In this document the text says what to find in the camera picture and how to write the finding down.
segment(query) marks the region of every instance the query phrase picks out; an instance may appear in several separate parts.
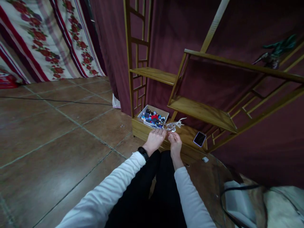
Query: red object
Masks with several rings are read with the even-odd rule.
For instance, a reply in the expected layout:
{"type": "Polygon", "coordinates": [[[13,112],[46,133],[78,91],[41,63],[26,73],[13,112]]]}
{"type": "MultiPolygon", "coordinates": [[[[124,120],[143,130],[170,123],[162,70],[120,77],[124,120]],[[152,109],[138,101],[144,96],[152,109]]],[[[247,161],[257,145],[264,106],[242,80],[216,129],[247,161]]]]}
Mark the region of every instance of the red object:
{"type": "Polygon", "coordinates": [[[153,116],[151,116],[151,119],[158,119],[158,115],[153,115],[153,116]]]}
{"type": "Polygon", "coordinates": [[[13,75],[0,77],[0,89],[17,88],[16,78],[13,75]]]}

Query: black phone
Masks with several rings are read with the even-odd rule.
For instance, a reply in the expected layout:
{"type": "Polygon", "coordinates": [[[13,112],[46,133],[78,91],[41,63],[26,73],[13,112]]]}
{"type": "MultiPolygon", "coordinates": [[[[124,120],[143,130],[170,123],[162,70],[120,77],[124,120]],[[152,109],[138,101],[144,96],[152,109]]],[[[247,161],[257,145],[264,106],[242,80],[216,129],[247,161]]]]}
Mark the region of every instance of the black phone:
{"type": "Polygon", "coordinates": [[[204,135],[201,132],[198,132],[197,135],[195,136],[195,139],[193,140],[193,142],[198,145],[199,147],[202,147],[204,144],[204,141],[206,139],[206,135],[204,135]]]}

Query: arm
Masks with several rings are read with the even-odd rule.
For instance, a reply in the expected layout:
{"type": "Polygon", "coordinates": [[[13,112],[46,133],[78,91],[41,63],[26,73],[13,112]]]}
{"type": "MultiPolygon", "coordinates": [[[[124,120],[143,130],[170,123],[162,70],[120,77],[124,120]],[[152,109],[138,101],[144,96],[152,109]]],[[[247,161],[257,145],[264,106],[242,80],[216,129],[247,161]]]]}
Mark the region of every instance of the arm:
{"type": "MultiPolygon", "coordinates": [[[[165,130],[153,130],[143,145],[150,157],[165,139],[165,130]]],[[[70,210],[57,227],[104,227],[111,210],[136,173],[146,164],[138,151],[112,171],[97,187],[70,210]]]]}
{"type": "Polygon", "coordinates": [[[175,132],[169,132],[168,139],[171,142],[171,157],[175,169],[174,178],[187,227],[216,228],[181,160],[182,141],[179,135],[175,132]]]}
{"type": "Polygon", "coordinates": [[[181,207],[187,227],[216,228],[206,206],[194,187],[186,167],[177,169],[174,173],[181,207]]]}

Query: wooden shelving unit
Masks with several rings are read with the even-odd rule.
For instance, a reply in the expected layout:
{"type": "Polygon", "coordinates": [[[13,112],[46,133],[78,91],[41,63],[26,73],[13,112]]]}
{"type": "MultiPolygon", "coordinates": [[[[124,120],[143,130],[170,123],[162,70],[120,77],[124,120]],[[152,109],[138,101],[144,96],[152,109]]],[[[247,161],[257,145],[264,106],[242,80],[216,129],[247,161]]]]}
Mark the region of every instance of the wooden shelving unit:
{"type": "Polygon", "coordinates": [[[155,68],[151,67],[142,67],[142,68],[136,68],[136,69],[130,69],[130,72],[151,78],[156,81],[160,81],[162,83],[168,84],[173,86],[175,79],[176,79],[176,74],[171,74],[167,73],[155,68]]]}
{"type": "Polygon", "coordinates": [[[220,109],[181,96],[172,99],[168,107],[232,133],[238,132],[229,114],[220,109]]]}
{"type": "MultiPolygon", "coordinates": [[[[181,128],[177,128],[176,132],[180,135],[181,140],[183,141],[183,146],[181,150],[181,157],[184,162],[190,164],[195,162],[198,159],[201,159],[205,156],[206,153],[210,153],[218,147],[224,145],[228,141],[237,137],[239,134],[248,130],[258,122],[262,121],[264,118],[268,117],[278,109],[284,107],[286,104],[292,102],[297,99],[299,96],[304,94],[304,77],[294,74],[289,74],[289,71],[292,67],[294,67],[297,63],[299,63],[302,59],[304,59],[304,55],[299,57],[294,63],[292,63],[286,70],[273,70],[261,66],[251,65],[249,63],[235,61],[227,58],[223,58],[220,56],[215,56],[211,54],[207,54],[206,51],[208,46],[212,40],[212,37],[216,31],[216,28],[224,14],[224,11],[229,3],[229,0],[222,0],[218,11],[214,17],[214,20],[211,24],[211,27],[208,31],[206,39],[203,43],[201,51],[193,51],[185,49],[184,55],[178,70],[177,75],[172,73],[167,73],[155,68],[149,67],[149,54],[150,54],[150,36],[151,36],[151,22],[152,22],[152,14],[153,14],[153,0],[149,1],[149,13],[148,13],[148,34],[147,40],[145,40],[145,27],[146,27],[146,0],[142,1],[142,14],[139,12],[139,1],[135,0],[135,8],[130,6],[129,0],[124,0],[124,9],[125,9],[125,25],[126,25],[126,40],[127,40],[127,52],[128,52],[128,65],[129,65],[129,82],[130,82],[130,100],[132,107],[132,129],[133,135],[146,140],[148,137],[151,128],[141,122],[140,119],[137,118],[139,112],[145,107],[146,104],[146,87],[147,87],[147,78],[157,80],[159,82],[168,84],[173,86],[171,95],[168,99],[168,107],[174,110],[173,116],[167,122],[173,122],[177,112],[184,113],[191,117],[194,117],[203,122],[209,123],[212,127],[205,132],[207,135],[207,139],[211,139],[211,146],[207,144],[207,140],[205,141],[203,147],[197,146],[193,140],[198,132],[197,129],[191,128],[190,126],[182,126],[181,128]],[[142,20],[142,39],[137,39],[131,36],[131,26],[130,26],[130,14],[134,14],[138,18],[142,20]],[[136,45],[136,68],[133,69],[132,66],[132,43],[136,45]],[[145,45],[147,47],[147,57],[145,60],[138,59],[138,45],[145,45]],[[180,85],[182,84],[183,75],[185,69],[187,67],[187,63],[191,56],[198,56],[204,59],[208,59],[215,62],[220,62],[223,64],[230,65],[232,67],[242,68],[250,71],[255,71],[258,73],[262,73],[264,77],[256,82],[243,96],[239,101],[236,102],[233,107],[229,111],[224,111],[217,109],[215,107],[210,107],[206,104],[202,104],[200,102],[187,99],[185,97],[181,97],[178,95],[178,90],[180,85]],[[263,83],[264,79],[268,76],[272,76],[275,78],[280,78],[285,80],[280,86],[278,86],[274,91],[269,93],[267,96],[262,96],[257,92],[257,88],[263,83]],[[133,80],[141,78],[141,85],[137,88],[133,88],[133,80]],[[258,116],[252,117],[251,113],[259,108],[262,104],[267,102],[271,97],[275,96],[280,90],[289,85],[290,82],[297,82],[300,85],[285,95],[275,104],[272,104],[268,109],[260,113],[258,116]],[[247,106],[254,101],[255,99],[260,99],[258,104],[254,107],[251,107],[250,110],[247,110],[247,106]],[[248,117],[248,122],[237,128],[234,124],[233,118],[238,115],[240,112],[245,112],[248,117]]],[[[289,59],[293,54],[300,50],[297,47],[291,54],[289,54],[282,62],[285,62],[289,59]]],[[[163,149],[170,149],[170,143],[165,140],[161,146],[163,149]]]]}

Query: leg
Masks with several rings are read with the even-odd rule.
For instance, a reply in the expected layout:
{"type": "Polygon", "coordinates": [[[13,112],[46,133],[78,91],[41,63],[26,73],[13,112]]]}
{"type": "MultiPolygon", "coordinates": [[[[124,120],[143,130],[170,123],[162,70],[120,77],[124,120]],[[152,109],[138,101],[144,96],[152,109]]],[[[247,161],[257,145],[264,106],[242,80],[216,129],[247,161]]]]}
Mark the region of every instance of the leg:
{"type": "Polygon", "coordinates": [[[150,199],[151,209],[161,224],[170,227],[187,227],[180,195],[174,179],[174,167],[170,151],[161,153],[160,167],[156,173],[156,184],[150,199]]]}
{"type": "Polygon", "coordinates": [[[137,224],[138,218],[143,218],[148,202],[152,180],[156,175],[160,164],[160,152],[155,151],[147,163],[140,169],[132,179],[123,196],[109,215],[106,227],[123,227],[126,224],[137,224]]]}

